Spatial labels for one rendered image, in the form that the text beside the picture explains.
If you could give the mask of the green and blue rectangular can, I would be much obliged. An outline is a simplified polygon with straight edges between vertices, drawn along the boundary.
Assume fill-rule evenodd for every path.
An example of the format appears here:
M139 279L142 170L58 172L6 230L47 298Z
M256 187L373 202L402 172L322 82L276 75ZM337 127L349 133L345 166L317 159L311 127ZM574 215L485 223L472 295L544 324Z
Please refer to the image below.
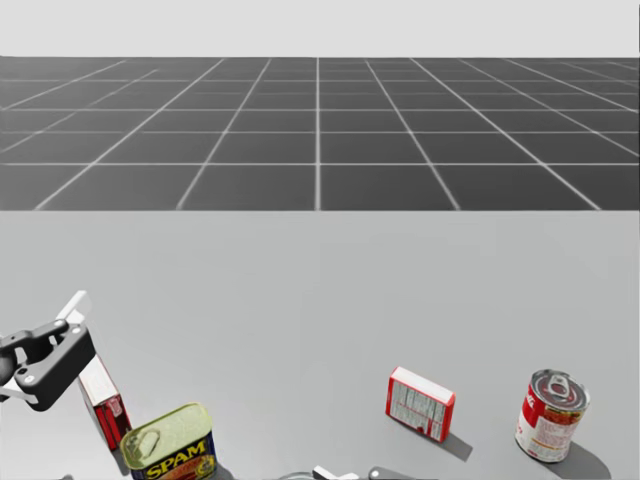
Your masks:
M213 480L218 470L212 419L198 402L129 431L120 451L133 480Z

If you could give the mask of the red and white can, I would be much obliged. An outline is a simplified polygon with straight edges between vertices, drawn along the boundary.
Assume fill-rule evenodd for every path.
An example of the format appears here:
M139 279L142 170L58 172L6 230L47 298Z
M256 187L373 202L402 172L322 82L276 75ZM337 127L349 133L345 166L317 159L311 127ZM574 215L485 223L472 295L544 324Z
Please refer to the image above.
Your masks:
M517 445L540 462L562 462L590 402L586 387L568 373L534 372L516 423Z

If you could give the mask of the red and white carton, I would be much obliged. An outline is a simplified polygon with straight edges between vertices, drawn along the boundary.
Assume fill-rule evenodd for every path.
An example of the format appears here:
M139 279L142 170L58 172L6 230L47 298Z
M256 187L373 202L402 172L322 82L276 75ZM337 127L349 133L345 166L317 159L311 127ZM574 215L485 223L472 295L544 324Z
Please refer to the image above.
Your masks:
M455 401L453 391L398 366L389 377L385 414L443 443L449 435Z

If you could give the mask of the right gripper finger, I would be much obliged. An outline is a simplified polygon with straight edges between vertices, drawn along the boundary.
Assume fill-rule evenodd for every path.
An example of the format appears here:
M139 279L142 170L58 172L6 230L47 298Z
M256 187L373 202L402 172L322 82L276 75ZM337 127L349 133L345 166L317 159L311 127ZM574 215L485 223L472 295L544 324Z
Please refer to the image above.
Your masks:
M372 467L364 476L353 472L334 474L324 467L316 466L312 470L312 478L314 480L401 480L401 474L380 466Z

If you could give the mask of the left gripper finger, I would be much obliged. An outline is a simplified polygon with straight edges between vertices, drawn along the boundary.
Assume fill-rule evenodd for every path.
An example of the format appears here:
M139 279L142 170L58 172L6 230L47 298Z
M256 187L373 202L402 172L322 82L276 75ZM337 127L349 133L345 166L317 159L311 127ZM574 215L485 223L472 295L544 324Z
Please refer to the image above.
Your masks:
M0 336L0 351L14 351L17 356L13 378L0 384L0 405L19 399L43 412L56 403L95 356L85 324L90 309L88 292L79 290L54 320Z

